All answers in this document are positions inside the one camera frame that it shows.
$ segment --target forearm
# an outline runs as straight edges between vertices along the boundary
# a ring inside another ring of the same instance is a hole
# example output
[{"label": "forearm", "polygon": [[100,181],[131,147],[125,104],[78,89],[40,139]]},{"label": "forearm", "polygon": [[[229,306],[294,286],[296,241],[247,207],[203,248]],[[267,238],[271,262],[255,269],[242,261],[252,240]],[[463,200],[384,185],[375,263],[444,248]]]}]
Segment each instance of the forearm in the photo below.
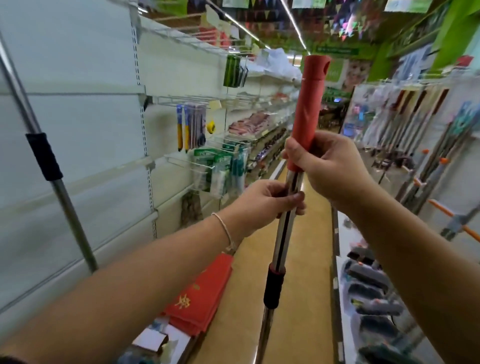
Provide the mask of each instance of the forearm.
[{"label": "forearm", "polygon": [[443,359],[476,358],[480,267],[378,187],[348,215]]},{"label": "forearm", "polygon": [[[224,217],[240,239],[235,219]],[[107,363],[228,245],[214,216],[152,242],[80,283],[0,353],[34,364]]]}]

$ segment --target black sleeve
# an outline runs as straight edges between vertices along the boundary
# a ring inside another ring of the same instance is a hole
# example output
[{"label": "black sleeve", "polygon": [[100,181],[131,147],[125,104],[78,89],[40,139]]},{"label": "black sleeve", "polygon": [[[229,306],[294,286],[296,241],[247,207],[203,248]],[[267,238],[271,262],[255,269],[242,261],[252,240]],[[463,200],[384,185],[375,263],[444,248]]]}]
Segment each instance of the black sleeve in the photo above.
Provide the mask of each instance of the black sleeve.
[{"label": "black sleeve", "polygon": [[0,356],[0,364],[26,364],[9,356]]}]

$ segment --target bracelet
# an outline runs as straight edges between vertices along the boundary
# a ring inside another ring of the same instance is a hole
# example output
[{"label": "bracelet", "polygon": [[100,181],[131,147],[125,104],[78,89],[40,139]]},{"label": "bracelet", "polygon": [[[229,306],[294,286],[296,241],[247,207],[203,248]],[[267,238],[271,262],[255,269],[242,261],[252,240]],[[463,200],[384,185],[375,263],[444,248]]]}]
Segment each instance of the bracelet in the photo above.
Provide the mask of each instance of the bracelet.
[{"label": "bracelet", "polygon": [[230,235],[228,229],[227,229],[227,226],[225,225],[225,223],[223,222],[222,218],[217,215],[215,212],[212,212],[212,215],[215,216],[219,221],[220,223],[222,224],[223,226],[223,230],[225,230],[225,233],[227,234],[228,236],[228,240],[230,241],[230,245],[228,246],[227,248],[227,251],[232,251],[232,250],[236,250],[237,249],[237,246],[235,244],[235,242],[233,241],[232,239],[232,236]]}]

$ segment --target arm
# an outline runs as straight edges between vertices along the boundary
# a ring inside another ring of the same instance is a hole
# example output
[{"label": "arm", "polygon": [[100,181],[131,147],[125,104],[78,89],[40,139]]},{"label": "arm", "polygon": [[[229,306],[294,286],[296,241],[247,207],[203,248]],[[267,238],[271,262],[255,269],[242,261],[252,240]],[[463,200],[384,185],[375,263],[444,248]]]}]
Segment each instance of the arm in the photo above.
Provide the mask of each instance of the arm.
[{"label": "arm", "polygon": [[326,132],[315,140],[310,154],[289,139],[284,155],[354,221],[445,362],[477,362],[480,266],[379,187],[352,141]]},{"label": "arm", "polygon": [[[232,239],[242,239],[278,213],[303,214],[303,193],[274,197],[285,185],[259,181],[221,210]],[[99,270],[8,340],[0,353],[27,363],[108,363],[225,248],[215,216],[154,241]]]}]

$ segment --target tan floor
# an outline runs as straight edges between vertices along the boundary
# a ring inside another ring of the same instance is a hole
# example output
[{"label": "tan floor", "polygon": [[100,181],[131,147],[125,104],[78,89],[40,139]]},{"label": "tan floor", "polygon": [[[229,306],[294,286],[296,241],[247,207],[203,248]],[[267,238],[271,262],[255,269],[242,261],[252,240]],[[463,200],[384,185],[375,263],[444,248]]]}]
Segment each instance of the tan floor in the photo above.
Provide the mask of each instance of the tan floor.
[{"label": "tan floor", "polygon": [[[285,180],[286,170],[280,177]],[[307,215],[295,220],[280,306],[275,311],[264,364],[333,363],[330,309],[332,220],[330,204],[304,187]],[[245,239],[218,312],[191,364],[252,364],[264,309],[267,268],[278,221]]]}]

